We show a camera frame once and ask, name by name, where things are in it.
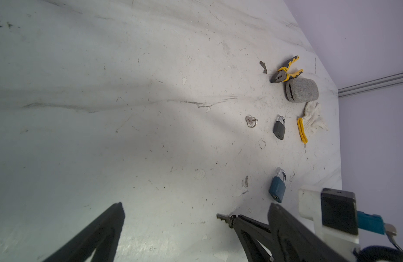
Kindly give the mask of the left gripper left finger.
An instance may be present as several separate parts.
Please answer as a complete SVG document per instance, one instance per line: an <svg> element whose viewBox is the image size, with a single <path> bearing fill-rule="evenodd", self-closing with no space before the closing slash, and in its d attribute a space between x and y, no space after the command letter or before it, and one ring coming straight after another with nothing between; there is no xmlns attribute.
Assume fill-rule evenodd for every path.
<svg viewBox="0 0 403 262"><path fill-rule="evenodd" d="M112 262L121 236L125 212L115 203L74 238L45 259L46 262Z"/></svg>

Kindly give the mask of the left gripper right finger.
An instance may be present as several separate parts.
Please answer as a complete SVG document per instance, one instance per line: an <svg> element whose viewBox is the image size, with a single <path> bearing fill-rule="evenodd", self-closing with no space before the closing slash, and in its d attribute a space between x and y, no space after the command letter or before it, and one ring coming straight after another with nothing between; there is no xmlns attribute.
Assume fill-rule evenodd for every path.
<svg viewBox="0 0 403 262"><path fill-rule="evenodd" d="M284 207L271 204L268 224L232 216L232 228L249 262L345 262Z"/></svg>

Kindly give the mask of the blue padlock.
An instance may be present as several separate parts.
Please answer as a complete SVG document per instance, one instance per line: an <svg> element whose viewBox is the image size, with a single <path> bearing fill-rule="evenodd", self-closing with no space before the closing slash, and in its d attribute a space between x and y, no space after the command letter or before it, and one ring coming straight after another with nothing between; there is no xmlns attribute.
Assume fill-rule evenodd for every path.
<svg viewBox="0 0 403 262"><path fill-rule="evenodd" d="M277 168L276 175L273 177L270 188L269 194L272 196L274 201L278 203L282 203L285 190L286 190L286 172L282 168Z"/></svg>

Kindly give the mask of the silver key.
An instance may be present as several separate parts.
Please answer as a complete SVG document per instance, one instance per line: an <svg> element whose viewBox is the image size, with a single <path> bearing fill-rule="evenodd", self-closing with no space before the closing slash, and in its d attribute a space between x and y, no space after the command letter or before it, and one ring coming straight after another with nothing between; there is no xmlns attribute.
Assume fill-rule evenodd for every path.
<svg viewBox="0 0 403 262"><path fill-rule="evenodd" d="M225 221L225 223L229 226L229 228L234 228L234 221L237 218L236 215L223 215L223 214L216 214L216 217L221 221Z"/></svg>

